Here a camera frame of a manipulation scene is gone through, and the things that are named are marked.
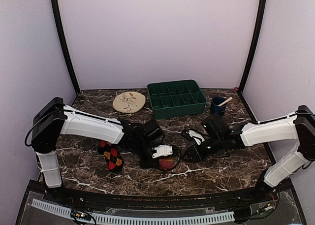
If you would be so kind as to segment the black orange argyle sock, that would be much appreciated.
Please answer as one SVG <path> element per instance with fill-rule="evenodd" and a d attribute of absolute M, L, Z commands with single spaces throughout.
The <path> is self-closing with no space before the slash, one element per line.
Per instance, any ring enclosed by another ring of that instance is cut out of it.
<path fill-rule="evenodd" d="M 115 145 L 110 144 L 106 141 L 100 141 L 97 152 L 103 155 L 107 163 L 107 168 L 110 172 L 119 173 L 121 172 L 124 160 L 121 156 L 118 148 Z"/>

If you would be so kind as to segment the green compartment tray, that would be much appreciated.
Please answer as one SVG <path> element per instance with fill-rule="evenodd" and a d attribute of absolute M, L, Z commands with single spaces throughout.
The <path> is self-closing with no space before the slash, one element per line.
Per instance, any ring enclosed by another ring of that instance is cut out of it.
<path fill-rule="evenodd" d="M 201 114 L 207 103 L 195 80 L 151 83 L 147 89 L 155 119 Z"/>

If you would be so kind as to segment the maroon purple striped sock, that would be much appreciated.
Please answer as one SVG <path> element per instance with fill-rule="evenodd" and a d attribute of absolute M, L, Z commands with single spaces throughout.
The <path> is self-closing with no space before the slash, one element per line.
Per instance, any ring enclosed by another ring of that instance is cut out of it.
<path fill-rule="evenodd" d="M 170 157 L 160 157 L 159 164 L 162 170 L 168 170 L 174 166 L 174 160 Z"/>

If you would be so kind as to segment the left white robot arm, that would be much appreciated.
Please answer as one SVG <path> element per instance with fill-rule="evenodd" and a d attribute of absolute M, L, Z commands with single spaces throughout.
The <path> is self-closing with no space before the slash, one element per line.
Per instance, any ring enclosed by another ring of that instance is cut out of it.
<path fill-rule="evenodd" d="M 40 163 L 45 184 L 58 203 L 69 200 L 69 191 L 62 187 L 56 144 L 60 135 L 77 135 L 101 141 L 99 153 L 108 169 L 121 171 L 124 161 L 119 149 L 137 154 L 144 168 L 157 168 L 160 157 L 173 153 L 172 147 L 156 140 L 165 135 L 155 120 L 133 124 L 126 120 L 104 118 L 74 109 L 60 97 L 53 98 L 33 119 L 24 144 L 32 147 Z"/>

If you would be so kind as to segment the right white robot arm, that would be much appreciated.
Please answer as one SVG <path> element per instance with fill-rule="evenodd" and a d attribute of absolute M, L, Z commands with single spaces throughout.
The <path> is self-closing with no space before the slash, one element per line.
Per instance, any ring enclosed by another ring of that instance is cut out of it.
<path fill-rule="evenodd" d="M 216 114 L 210 115 L 201 124 L 206 134 L 193 129 L 181 133 L 182 137 L 194 142 L 184 152 L 185 161 L 200 162 L 219 151 L 244 149 L 266 142 L 297 140 L 280 162 L 261 174 L 251 192 L 255 202 L 262 202 L 283 179 L 315 160 L 315 115 L 305 105 L 279 118 L 235 125 L 232 129 Z"/>

